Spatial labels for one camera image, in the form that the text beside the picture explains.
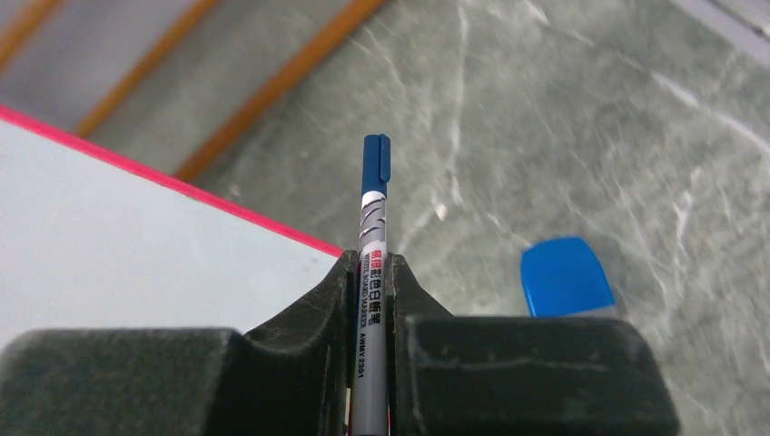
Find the wooden trim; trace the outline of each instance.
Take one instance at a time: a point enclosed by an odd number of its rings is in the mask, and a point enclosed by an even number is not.
[[[388,0],[351,0],[294,58],[225,122],[173,176],[189,182],[205,171],[284,93],[298,84]]]
[[[28,0],[0,34],[0,74],[66,0]]]
[[[220,0],[198,0],[190,6],[166,30],[153,48],[144,55],[142,60],[134,65],[131,71],[81,120],[75,127],[74,133],[81,137],[92,134],[114,112],[118,105],[125,100],[131,91],[200,23],[206,13],[219,2]]]

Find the pink table edge trim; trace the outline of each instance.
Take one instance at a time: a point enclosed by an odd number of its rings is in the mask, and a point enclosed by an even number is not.
[[[56,127],[52,127],[51,125],[35,120],[30,116],[18,113],[17,111],[1,104],[0,119],[32,133],[39,134],[59,144],[77,150],[78,152],[88,154],[93,158],[96,158],[102,162],[106,162],[129,173],[138,175],[143,179],[158,183],[159,185],[168,189],[172,189],[177,193],[192,197],[201,203],[206,203],[212,207],[242,218],[243,220],[246,220],[250,223],[255,223],[266,230],[287,237],[298,243],[307,245],[320,252],[327,253],[335,257],[339,257],[340,254],[342,254],[342,249],[334,246],[333,244],[313,238],[312,236],[291,228],[286,224],[273,221],[270,218],[260,215],[254,211],[250,211],[244,207],[239,206],[238,204],[231,203],[212,193],[207,193],[206,191],[196,188],[191,184],[187,184],[181,180],[175,179],[166,173],[161,173],[160,171],[144,166],[143,164],[138,163],[132,159],[111,152],[103,147],[100,147],[99,145],[90,143],[85,139],[79,138]]]

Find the blue plastic object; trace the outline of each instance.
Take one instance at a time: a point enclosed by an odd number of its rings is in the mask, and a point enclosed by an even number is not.
[[[385,134],[368,134],[363,138],[363,179],[361,195],[377,191],[388,196],[390,180],[390,138]]]
[[[591,247],[571,236],[537,243],[521,255],[521,283],[532,316],[614,308],[615,297]]]

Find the blue marker cap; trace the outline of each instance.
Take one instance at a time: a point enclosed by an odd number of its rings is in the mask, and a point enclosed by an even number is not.
[[[532,316],[614,311],[615,297],[604,270],[591,247],[578,237],[537,243],[523,252],[521,283]]]
[[[389,181],[390,138],[385,134],[368,134],[363,139],[361,195],[377,191],[387,197]]]

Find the white tabletop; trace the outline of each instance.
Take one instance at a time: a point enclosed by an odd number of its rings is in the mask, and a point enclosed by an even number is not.
[[[247,331],[340,249],[0,106],[0,347],[43,327]]]

